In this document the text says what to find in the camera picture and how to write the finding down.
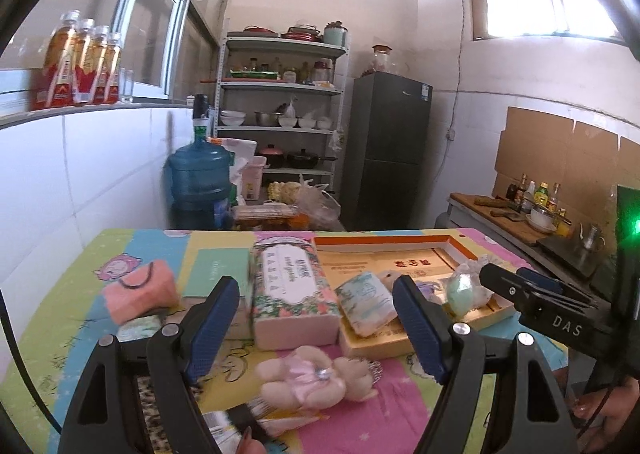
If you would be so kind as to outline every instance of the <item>refrigerator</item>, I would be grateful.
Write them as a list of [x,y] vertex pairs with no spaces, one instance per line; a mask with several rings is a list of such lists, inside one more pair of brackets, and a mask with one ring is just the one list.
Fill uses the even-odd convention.
[[432,94],[431,85],[388,72],[354,82],[340,188],[347,230],[408,228]]

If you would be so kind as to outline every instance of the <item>table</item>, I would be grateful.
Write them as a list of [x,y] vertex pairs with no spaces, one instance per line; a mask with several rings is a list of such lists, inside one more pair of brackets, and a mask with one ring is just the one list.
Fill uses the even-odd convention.
[[[493,253],[514,266],[526,265],[522,259],[487,239],[479,231],[448,230],[476,255]],[[421,235],[443,230],[381,231],[374,235]],[[323,233],[322,235],[344,235]],[[115,257],[126,259],[130,267],[164,259],[174,272],[178,292],[183,290],[198,251],[216,247],[251,247],[256,235],[251,232],[106,230],[96,237],[74,261],[38,307],[20,339],[20,350],[27,368],[44,401],[60,423],[73,395],[84,364],[95,342],[107,333],[116,333],[100,291],[112,281],[112,268],[105,267]],[[489,336],[512,338],[524,329],[517,314],[484,329]],[[538,340],[552,368],[566,365],[566,351],[552,341],[530,331]],[[198,404],[210,412],[239,405],[258,392],[253,375],[255,365],[282,352],[257,351],[250,341],[233,341],[223,369],[207,382]],[[326,348],[340,355],[337,346]],[[379,397],[354,404],[341,402],[323,412],[329,417],[286,433],[271,453],[332,454],[412,452],[436,405],[440,386],[424,373],[415,355],[382,361],[383,376],[376,384]],[[489,413],[494,376],[485,376],[474,427],[467,443],[469,453],[478,452],[484,437],[484,421]],[[15,365],[8,369],[0,386],[0,400],[23,437],[36,454],[54,454],[58,435],[30,400]]]
[[588,289],[584,280],[536,246],[538,239],[546,237],[544,233],[534,230],[524,221],[514,223],[505,217],[491,216],[491,210],[504,211],[505,209],[474,205],[476,197],[460,193],[449,195],[447,213],[454,227],[475,228],[511,253],[529,262],[540,273],[576,285],[581,289]]

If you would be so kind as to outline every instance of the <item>person's hand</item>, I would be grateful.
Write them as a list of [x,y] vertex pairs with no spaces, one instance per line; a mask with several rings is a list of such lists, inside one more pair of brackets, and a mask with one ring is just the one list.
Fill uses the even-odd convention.
[[242,434],[236,454],[267,454],[267,449],[257,439],[251,438],[251,427],[247,427]]
[[[574,416],[588,420],[602,401],[606,389],[584,394],[573,406]],[[638,380],[627,376],[625,384],[616,387],[602,407],[600,414],[605,417],[601,427],[592,427],[580,438],[582,452],[597,452],[611,443],[622,429],[629,414],[636,406],[640,389]]]

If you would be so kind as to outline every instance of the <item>colorful tablecloth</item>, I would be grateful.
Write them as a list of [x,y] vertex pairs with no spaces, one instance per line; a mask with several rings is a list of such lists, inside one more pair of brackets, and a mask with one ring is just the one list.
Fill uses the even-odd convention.
[[[477,230],[424,230],[377,232],[376,235],[451,233],[476,255],[492,253],[516,267],[526,263]],[[27,368],[53,414],[63,423],[76,383],[97,340],[116,334],[101,290],[105,283],[141,264],[164,259],[174,272],[178,291],[184,289],[198,251],[216,247],[251,247],[249,232],[185,233],[171,230],[106,230],[96,237],[47,294],[20,339]],[[483,331],[490,336],[512,338],[522,326],[514,315]],[[566,352],[537,333],[553,369],[566,364]],[[198,404],[203,412],[241,404],[258,392],[254,366],[276,353],[257,351],[250,341],[234,341],[222,372],[207,382]],[[340,356],[337,346],[326,348]],[[361,404],[342,402],[323,414],[328,418],[289,432],[270,445],[272,453],[349,454],[371,452],[404,454],[413,451],[433,410],[440,386],[424,373],[415,355],[382,361],[383,376],[377,383],[379,397]],[[494,388],[494,377],[485,376],[466,452],[479,452],[484,438]],[[15,365],[0,386],[0,400],[16,427],[36,453],[54,454],[58,434],[35,407]]]

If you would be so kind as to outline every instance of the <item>pink plush bear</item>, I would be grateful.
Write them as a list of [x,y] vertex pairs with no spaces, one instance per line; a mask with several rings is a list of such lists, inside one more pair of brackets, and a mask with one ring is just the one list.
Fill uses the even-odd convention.
[[363,402],[378,395],[366,360],[336,358],[333,362],[313,346],[300,346],[284,358],[265,360],[255,366],[264,383],[263,400],[282,410],[321,410],[342,399]]

